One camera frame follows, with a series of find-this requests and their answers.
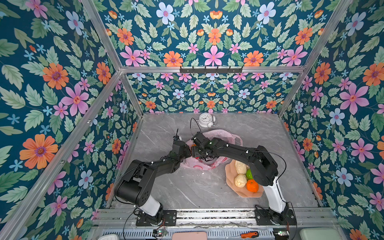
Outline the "fake green apple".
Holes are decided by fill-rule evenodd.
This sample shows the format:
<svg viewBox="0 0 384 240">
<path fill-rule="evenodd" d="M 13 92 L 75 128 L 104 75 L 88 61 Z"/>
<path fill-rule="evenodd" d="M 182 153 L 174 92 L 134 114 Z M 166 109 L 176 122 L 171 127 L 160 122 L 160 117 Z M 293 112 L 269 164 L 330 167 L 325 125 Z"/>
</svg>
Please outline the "fake green apple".
<svg viewBox="0 0 384 240">
<path fill-rule="evenodd" d="M 254 179 L 254 178 L 253 178 L 253 175 L 252 175 L 252 172 L 251 172 L 250 169 L 247 169 L 247 172 L 246 172 L 246 178 L 247 178 L 248 180 L 253 180 L 253 179 Z"/>
</svg>

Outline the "fake beige pear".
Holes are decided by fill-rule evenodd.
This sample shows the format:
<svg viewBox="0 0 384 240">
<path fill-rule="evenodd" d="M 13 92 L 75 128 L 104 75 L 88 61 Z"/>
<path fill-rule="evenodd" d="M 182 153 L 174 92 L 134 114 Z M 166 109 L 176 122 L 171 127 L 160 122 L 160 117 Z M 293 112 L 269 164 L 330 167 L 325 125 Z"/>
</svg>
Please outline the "fake beige pear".
<svg viewBox="0 0 384 240">
<path fill-rule="evenodd" d="M 244 188 L 247 185 L 248 179 L 244 174 L 238 174 L 234 179 L 234 184 L 238 188 Z"/>
</svg>

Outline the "white object front left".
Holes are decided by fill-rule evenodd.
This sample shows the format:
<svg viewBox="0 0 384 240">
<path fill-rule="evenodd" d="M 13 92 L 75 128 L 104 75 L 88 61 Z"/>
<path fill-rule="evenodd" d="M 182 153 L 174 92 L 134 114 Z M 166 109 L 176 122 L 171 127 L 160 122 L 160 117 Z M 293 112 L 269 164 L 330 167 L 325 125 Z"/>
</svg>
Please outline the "white object front left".
<svg viewBox="0 0 384 240">
<path fill-rule="evenodd" d="M 99 237 L 98 240 L 120 240 L 120 237 L 116 234 L 109 234 Z"/>
</svg>

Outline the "pink plastic bag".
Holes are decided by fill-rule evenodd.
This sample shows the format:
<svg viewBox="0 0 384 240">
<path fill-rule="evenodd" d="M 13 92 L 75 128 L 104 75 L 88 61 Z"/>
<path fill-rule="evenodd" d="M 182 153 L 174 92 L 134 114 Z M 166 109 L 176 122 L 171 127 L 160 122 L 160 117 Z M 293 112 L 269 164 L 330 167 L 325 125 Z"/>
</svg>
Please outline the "pink plastic bag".
<svg viewBox="0 0 384 240">
<path fill-rule="evenodd" d="M 225 130 L 212 130 L 205 133 L 198 132 L 187 141 L 191 156 L 181 163 L 188 169 L 209 171 L 231 159 L 228 154 L 218 154 L 218 150 L 224 150 L 230 145 L 243 146 L 243 140 Z"/>
</svg>

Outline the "white alarm clock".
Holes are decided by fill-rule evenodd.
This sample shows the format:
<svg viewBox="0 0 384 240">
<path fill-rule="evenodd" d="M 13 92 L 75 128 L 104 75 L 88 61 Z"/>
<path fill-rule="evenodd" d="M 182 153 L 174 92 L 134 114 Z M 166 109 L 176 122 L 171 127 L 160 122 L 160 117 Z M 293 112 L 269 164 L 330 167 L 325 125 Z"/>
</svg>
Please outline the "white alarm clock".
<svg viewBox="0 0 384 240">
<path fill-rule="evenodd" d="M 198 124 L 201 128 L 212 128 L 215 126 L 216 117 L 209 114 L 203 113 L 199 116 Z"/>
</svg>

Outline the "pink box front edge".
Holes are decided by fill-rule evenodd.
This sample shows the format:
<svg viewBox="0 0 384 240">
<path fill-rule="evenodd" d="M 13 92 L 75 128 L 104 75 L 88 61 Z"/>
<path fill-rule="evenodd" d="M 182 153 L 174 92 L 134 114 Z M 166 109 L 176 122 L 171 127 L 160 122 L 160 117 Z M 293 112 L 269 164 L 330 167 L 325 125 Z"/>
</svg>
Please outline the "pink box front edge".
<svg viewBox="0 0 384 240">
<path fill-rule="evenodd" d="M 172 240 L 207 240 L 206 232 L 180 232 L 172 235 Z"/>
</svg>

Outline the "black hook rail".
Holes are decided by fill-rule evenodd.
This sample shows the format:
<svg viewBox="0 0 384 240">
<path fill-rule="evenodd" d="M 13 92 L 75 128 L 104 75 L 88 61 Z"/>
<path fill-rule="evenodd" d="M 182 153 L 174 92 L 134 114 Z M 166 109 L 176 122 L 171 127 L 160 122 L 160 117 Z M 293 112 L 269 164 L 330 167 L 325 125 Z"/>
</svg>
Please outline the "black hook rail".
<svg viewBox="0 0 384 240">
<path fill-rule="evenodd" d="M 186 74 L 237 74 L 242 73 L 242 67 L 180 67 L 180 73 Z"/>
</svg>

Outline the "orange handled screwdriver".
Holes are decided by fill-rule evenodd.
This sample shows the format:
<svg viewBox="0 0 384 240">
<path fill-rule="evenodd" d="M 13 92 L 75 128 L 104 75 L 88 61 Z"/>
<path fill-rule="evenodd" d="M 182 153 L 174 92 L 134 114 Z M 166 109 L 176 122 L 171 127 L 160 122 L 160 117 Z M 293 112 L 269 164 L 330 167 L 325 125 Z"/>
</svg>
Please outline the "orange handled screwdriver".
<svg viewBox="0 0 384 240">
<path fill-rule="evenodd" d="M 227 237 L 227 239 L 237 238 L 237 237 L 239 237 L 241 239 L 255 239 L 255 238 L 258 238 L 259 236 L 260 236 L 259 232 L 255 231 L 255 232 L 243 233 L 243 234 L 240 234 L 238 236 Z"/>
</svg>

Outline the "small circuit board right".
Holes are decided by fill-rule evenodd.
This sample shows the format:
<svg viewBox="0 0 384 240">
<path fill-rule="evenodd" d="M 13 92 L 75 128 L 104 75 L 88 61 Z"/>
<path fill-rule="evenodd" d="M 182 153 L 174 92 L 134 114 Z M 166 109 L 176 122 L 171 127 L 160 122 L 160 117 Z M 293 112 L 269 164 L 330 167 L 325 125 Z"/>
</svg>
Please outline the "small circuit board right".
<svg viewBox="0 0 384 240">
<path fill-rule="evenodd" d="M 290 238 L 290 233 L 287 230 L 274 229 L 273 234 L 275 240 L 288 240 Z"/>
</svg>

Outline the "pink flower-shaped bowl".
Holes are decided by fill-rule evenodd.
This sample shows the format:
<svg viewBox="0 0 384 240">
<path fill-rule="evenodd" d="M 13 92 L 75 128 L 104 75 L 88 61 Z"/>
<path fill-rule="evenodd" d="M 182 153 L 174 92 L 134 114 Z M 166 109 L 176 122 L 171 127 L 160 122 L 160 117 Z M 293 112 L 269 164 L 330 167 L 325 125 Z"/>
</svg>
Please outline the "pink flower-shaped bowl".
<svg viewBox="0 0 384 240">
<path fill-rule="evenodd" d="M 264 193 L 264 188 L 259 185 L 257 192 L 250 192 L 246 187 L 239 188 L 235 185 L 235 177 L 238 175 L 235 168 L 235 160 L 232 160 L 225 167 L 227 185 L 242 198 L 260 198 Z"/>
</svg>

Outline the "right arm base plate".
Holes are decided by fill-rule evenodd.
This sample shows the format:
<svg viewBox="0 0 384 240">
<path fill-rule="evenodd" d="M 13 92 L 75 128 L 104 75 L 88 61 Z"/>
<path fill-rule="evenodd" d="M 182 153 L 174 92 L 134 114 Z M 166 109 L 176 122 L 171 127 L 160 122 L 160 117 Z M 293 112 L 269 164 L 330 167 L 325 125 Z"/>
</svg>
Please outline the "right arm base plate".
<svg viewBox="0 0 384 240">
<path fill-rule="evenodd" d="M 295 226 L 297 225 L 297 219 L 295 212 L 288 205 L 282 213 L 277 213 L 270 208 L 265 209 L 258 205 L 255 205 L 255 219 L 257 225 L 268 226 L 268 225 L 279 225 L 279 226 Z"/>
</svg>

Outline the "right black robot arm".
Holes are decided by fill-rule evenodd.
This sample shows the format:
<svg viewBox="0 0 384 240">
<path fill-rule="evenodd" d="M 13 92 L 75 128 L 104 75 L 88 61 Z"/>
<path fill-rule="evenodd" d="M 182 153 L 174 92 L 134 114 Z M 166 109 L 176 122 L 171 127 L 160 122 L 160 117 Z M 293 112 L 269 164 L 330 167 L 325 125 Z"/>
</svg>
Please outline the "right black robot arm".
<svg viewBox="0 0 384 240">
<path fill-rule="evenodd" d="M 192 137 L 192 142 L 195 153 L 201 157 L 227 157 L 249 166 L 253 179 L 264 188 L 269 210 L 281 215 L 287 213 L 289 207 L 281 193 L 278 164 L 265 147 L 247 148 L 219 138 L 210 140 L 201 132 Z"/>
</svg>

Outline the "small circuit board left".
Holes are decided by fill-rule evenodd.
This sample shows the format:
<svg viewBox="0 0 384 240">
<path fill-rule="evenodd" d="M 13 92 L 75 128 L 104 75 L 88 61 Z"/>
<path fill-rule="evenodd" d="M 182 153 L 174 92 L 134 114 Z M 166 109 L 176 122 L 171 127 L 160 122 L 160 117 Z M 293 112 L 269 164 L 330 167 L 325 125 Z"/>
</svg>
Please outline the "small circuit board left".
<svg viewBox="0 0 384 240">
<path fill-rule="evenodd" d="M 153 234 L 152 234 L 154 238 L 162 238 L 162 237 L 166 237 L 167 235 L 168 235 L 168 231 L 165 229 L 153 230 Z"/>
</svg>

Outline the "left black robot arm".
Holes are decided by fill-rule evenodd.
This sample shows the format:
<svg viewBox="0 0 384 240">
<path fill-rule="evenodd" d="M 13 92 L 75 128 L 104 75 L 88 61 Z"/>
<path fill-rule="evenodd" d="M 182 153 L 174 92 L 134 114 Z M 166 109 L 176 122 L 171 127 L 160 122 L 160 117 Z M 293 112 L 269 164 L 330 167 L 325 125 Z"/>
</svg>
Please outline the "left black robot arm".
<svg viewBox="0 0 384 240">
<path fill-rule="evenodd" d="M 183 160 L 190 156 L 189 146 L 181 140 L 175 140 L 172 150 L 157 161 L 132 161 L 115 184 L 114 195 L 135 205 L 150 217 L 159 216 L 162 204 L 151 195 L 156 178 L 174 173 Z"/>
</svg>

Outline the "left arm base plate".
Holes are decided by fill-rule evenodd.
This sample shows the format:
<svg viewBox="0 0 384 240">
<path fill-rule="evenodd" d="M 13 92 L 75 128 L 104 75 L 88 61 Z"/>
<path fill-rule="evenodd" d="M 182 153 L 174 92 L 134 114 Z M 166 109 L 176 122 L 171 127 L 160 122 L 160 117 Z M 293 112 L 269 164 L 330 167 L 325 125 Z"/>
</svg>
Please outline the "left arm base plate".
<svg viewBox="0 0 384 240">
<path fill-rule="evenodd" d="M 150 216 L 144 212 L 139 213 L 136 226 L 137 227 L 159 227 L 159 226 L 176 226 L 177 222 L 176 210 L 162 210 L 155 216 Z"/>
</svg>

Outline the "pale green box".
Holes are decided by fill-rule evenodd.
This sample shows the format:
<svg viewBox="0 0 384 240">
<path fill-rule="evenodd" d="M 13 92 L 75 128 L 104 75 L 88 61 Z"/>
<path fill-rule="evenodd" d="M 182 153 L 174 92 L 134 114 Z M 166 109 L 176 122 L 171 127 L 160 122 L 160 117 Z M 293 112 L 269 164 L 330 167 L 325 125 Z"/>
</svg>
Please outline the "pale green box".
<svg viewBox="0 0 384 240">
<path fill-rule="evenodd" d="M 331 228 L 306 228 L 300 231 L 302 240 L 342 240 L 339 232 Z"/>
</svg>

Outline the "small circuit board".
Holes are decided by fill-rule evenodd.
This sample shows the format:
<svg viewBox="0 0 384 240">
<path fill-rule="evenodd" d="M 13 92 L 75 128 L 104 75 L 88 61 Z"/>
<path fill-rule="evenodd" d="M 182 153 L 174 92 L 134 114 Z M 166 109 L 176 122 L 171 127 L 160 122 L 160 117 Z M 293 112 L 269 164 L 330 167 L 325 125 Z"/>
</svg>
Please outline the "small circuit board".
<svg viewBox="0 0 384 240">
<path fill-rule="evenodd" d="M 162 238 L 162 237 L 166 237 L 167 235 L 168 235 L 168 231 L 165 229 L 153 230 L 153 234 L 152 234 L 154 238 Z"/>
<path fill-rule="evenodd" d="M 274 229 L 273 234 L 275 240 L 288 240 L 290 238 L 290 233 L 287 230 Z"/>
</svg>

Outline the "fake pale yellow fruit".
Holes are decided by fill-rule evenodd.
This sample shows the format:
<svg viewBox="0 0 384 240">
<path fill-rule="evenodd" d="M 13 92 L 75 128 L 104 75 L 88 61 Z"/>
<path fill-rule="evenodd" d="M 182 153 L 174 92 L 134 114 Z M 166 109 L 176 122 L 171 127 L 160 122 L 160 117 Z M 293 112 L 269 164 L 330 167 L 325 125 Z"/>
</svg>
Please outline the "fake pale yellow fruit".
<svg viewBox="0 0 384 240">
<path fill-rule="evenodd" d="M 235 161 L 235 170 L 238 175 L 245 175 L 248 170 L 248 166 L 242 162 Z"/>
</svg>

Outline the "fake persimmon orange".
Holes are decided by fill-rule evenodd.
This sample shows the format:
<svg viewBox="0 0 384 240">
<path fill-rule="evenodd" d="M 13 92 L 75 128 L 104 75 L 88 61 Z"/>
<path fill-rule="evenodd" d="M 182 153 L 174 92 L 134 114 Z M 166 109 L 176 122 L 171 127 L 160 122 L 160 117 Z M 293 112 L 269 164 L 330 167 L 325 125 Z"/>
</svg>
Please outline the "fake persimmon orange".
<svg viewBox="0 0 384 240">
<path fill-rule="evenodd" d="M 248 180 L 246 188 L 249 192 L 256 193 L 259 191 L 259 184 L 255 180 Z"/>
</svg>

